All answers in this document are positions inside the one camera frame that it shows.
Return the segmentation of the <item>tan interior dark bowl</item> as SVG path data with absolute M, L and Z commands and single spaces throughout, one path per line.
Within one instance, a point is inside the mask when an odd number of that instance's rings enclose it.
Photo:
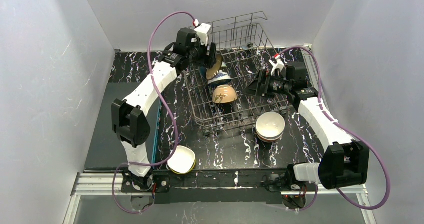
M 215 78 L 222 68 L 223 56 L 218 53 L 215 55 L 215 59 L 216 63 L 211 68 L 206 68 L 204 66 L 201 66 L 199 68 L 200 76 L 206 79 L 207 81 L 210 81 Z

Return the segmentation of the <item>blue floral bowl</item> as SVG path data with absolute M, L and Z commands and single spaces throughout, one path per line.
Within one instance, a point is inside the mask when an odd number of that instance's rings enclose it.
M 214 88 L 222 85 L 228 85 L 231 81 L 232 78 L 227 72 L 219 71 L 213 79 L 208 81 L 208 85 Z

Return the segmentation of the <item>cream white round bowl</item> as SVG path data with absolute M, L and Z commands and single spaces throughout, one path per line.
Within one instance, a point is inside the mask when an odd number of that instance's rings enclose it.
M 236 90 L 229 84 L 216 87 L 212 94 L 212 101 L 215 104 L 227 104 L 238 99 Z

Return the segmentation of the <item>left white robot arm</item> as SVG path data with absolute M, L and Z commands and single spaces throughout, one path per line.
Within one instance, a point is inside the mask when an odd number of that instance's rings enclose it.
M 202 23 L 195 29 L 180 29 L 176 41 L 165 48 L 140 85 L 124 99 L 113 101 L 112 130 L 125 149 L 128 169 L 135 176 L 144 178 L 152 167 L 146 147 L 151 131 L 147 116 L 159 95 L 188 66 L 211 68 L 216 64 L 217 45 L 209 42 L 211 28 Z

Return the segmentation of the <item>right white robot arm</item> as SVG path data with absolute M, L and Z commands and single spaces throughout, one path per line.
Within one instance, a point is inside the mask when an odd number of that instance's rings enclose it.
M 324 149 L 320 163 L 290 164 L 285 175 L 288 185 L 314 183 L 327 190 L 365 184 L 370 149 L 336 126 L 319 92 L 308 86 L 304 63 L 291 61 L 285 73 L 260 70 L 242 91 L 246 95 L 272 99 L 286 96 L 288 102 L 307 121 Z

